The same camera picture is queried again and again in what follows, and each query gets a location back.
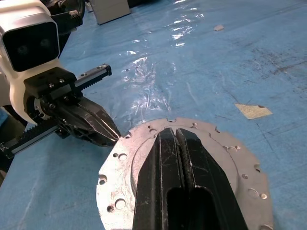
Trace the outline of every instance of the tape piece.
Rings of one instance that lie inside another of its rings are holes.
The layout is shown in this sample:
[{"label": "tape piece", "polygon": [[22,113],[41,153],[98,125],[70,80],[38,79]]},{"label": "tape piece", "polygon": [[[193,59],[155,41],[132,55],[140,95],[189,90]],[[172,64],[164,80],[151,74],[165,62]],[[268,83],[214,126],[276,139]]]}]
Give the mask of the tape piece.
[{"label": "tape piece", "polygon": [[243,113],[243,115],[248,120],[273,114],[268,108],[261,105],[247,105],[235,103],[235,106],[240,110],[241,113]]}]

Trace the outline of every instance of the aluminum disc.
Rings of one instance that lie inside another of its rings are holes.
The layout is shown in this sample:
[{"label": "aluminum disc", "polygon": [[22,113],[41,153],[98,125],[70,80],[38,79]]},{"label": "aluminum disc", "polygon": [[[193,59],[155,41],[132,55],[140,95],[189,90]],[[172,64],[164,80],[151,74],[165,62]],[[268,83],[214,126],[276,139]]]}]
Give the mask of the aluminum disc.
[{"label": "aluminum disc", "polygon": [[195,133],[224,170],[249,230],[272,230],[272,201],[256,157],[228,133],[187,118],[157,119],[121,137],[99,171],[97,206],[106,230],[131,230],[139,171],[159,132],[167,127]]}]

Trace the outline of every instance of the blue floor mat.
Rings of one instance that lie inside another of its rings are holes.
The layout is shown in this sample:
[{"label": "blue floor mat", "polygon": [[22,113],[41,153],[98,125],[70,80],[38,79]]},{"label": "blue floor mat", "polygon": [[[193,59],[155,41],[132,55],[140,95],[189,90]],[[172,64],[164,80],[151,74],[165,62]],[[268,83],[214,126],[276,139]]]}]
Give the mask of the blue floor mat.
[{"label": "blue floor mat", "polygon": [[[268,175],[274,229],[304,230],[306,10],[303,0],[160,0],[101,26],[90,13],[60,59],[76,75],[111,65],[113,75],[84,95],[123,134],[181,116],[240,139]],[[272,115],[248,120],[236,103]],[[53,134],[18,155],[0,189],[0,229],[103,229],[95,185],[109,152]]]}]

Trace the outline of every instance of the gray box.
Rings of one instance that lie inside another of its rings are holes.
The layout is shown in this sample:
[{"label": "gray box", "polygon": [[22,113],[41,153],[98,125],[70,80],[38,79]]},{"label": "gray box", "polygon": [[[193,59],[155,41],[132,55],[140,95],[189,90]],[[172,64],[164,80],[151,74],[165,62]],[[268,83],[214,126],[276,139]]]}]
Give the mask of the gray box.
[{"label": "gray box", "polygon": [[130,14],[127,0],[90,0],[98,24]]}]

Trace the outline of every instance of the circular metal plate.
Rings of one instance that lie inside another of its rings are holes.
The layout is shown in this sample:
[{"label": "circular metal plate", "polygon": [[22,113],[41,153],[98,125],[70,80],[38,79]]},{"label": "circular metal plate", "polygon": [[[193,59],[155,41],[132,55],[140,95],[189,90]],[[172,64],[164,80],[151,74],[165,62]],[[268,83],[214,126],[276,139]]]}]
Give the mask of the circular metal plate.
[{"label": "circular metal plate", "polygon": [[121,137],[99,171],[97,206],[106,230],[132,229],[139,171],[156,135],[167,127],[195,133],[227,175],[250,230],[273,229],[272,202],[259,162],[243,144],[210,123],[158,119]]}]

